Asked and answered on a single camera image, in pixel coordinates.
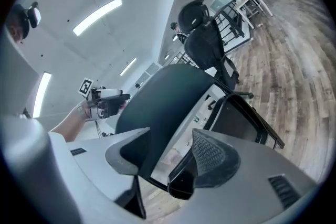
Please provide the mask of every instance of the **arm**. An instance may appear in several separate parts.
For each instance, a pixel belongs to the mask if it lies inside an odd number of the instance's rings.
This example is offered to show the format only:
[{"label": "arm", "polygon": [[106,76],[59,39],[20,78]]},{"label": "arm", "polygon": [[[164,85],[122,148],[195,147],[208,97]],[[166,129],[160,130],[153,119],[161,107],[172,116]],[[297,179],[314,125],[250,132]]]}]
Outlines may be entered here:
[{"label": "arm", "polygon": [[85,124],[89,115],[89,107],[86,100],[75,106],[66,118],[58,124],[51,132],[61,134],[66,142],[74,141]]}]

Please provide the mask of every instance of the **wooden floor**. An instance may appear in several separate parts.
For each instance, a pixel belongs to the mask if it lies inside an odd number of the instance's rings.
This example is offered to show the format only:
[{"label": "wooden floor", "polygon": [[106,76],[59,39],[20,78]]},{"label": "wooden floor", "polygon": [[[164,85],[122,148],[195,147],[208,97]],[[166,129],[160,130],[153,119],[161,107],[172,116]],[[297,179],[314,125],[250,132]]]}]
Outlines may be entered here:
[{"label": "wooden floor", "polygon": [[[232,51],[237,90],[284,140],[277,151],[314,180],[328,171],[336,133],[336,31],[321,0],[265,0],[252,41]],[[141,181],[148,221],[161,223],[184,201]]]}]

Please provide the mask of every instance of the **ceiling light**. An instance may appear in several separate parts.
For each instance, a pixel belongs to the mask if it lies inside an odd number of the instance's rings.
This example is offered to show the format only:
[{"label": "ceiling light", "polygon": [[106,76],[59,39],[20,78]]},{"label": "ceiling light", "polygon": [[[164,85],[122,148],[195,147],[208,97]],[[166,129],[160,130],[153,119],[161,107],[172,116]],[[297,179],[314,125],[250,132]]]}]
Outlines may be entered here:
[{"label": "ceiling light", "polygon": [[83,33],[83,31],[88,28],[90,25],[92,25],[96,20],[100,19],[102,16],[104,16],[106,13],[114,10],[115,8],[122,5],[121,0],[113,0],[109,4],[106,4],[105,6],[102,6],[100,9],[96,10],[94,13],[86,17],[79,25],[77,25],[73,32],[79,36]]},{"label": "ceiling light", "polygon": [[44,97],[44,94],[46,93],[50,78],[51,78],[51,74],[47,72],[43,73],[40,85],[37,90],[37,95],[36,95],[35,104],[34,104],[33,118],[40,117],[43,97]]},{"label": "ceiling light", "polygon": [[120,75],[124,75],[124,73],[127,71],[127,69],[129,69],[131,67],[132,64],[134,64],[134,62],[136,61],[137,59],[134,58],[126,67],[125,69],[120,73]]}]

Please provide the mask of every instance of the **fluorescent light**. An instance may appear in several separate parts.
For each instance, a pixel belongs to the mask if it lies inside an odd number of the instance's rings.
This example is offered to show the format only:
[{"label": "fluorescent light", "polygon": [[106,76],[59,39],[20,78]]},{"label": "fluorescent light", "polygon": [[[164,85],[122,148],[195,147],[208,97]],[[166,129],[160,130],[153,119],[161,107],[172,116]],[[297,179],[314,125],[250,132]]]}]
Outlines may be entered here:
[{"label": "fluorescent light", "polygon": [[40,117],[43,97],[44,97],[44,94],[46,93],[50,78],[51,78],[51,74],[46,73],[46,72],[43,73],[40,85],[37,90],[37,95],[36,95],[35,104],[34,104],[33,118]]},{"label": "fluorescent light", "polygon": [[134,62],[136,61],[137,59],[134,58],[126,67],[125,69],[120,73],[120,75],[124,75],[124,73],[127,71],[127,69],[129,69],[131,67],[132,64],[134,64]]},{"label": "fluorescent light", "polygon": [[109,4],[106,4],[105,6],[102,6],[100,9],[96,10],[94,13],[86,17],[79,25],[77,25],[73,32],[79,36],[83,33],[83,31],[88,28],[90,25],[92,25],[96,20],[100,19],[102,16],[104,16],[106,13],[114,10],[115,8],[122,5],[121,0],[113,0]]}]

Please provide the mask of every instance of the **black office chair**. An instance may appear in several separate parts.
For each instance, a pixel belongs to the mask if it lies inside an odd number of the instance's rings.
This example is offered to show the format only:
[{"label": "black office chair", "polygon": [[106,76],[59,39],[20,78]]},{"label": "black office chair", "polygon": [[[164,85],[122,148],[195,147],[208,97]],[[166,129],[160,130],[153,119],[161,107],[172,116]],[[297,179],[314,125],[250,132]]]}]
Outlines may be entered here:
[{"label": "black office chair", "polygon": [[[214,84],[218,85],[218,81],[199,68],[169,65],[160,69],[125,107],[118,119],[116,134],[151,128],[148,141],[132,145],[131,150],[133,159],[143,160],[138,162],[138,174],[142,178],[168,191],[168,187],[152,178],[151,174],[180,125],[194,106],[205,100]],[[268,129],[258,113],[236,94],[218,100],[205,128],[262,144],[268,134],[271,137],[276,135],[277,143],[281,147],[284,145],[274,130]]]},{"label": "black office chair", "polygon": [[[215,67],[218,79],[226,88],[234,91],[239,83],[239,73],[234,63],[226,57],[217,22],[209,16],[204,0],[195,0],[184,6],[179,14],[179,26],[190,33],[184,43],[185,52],[202,70]],[[251,92],[236,92],[253,98]]]}]

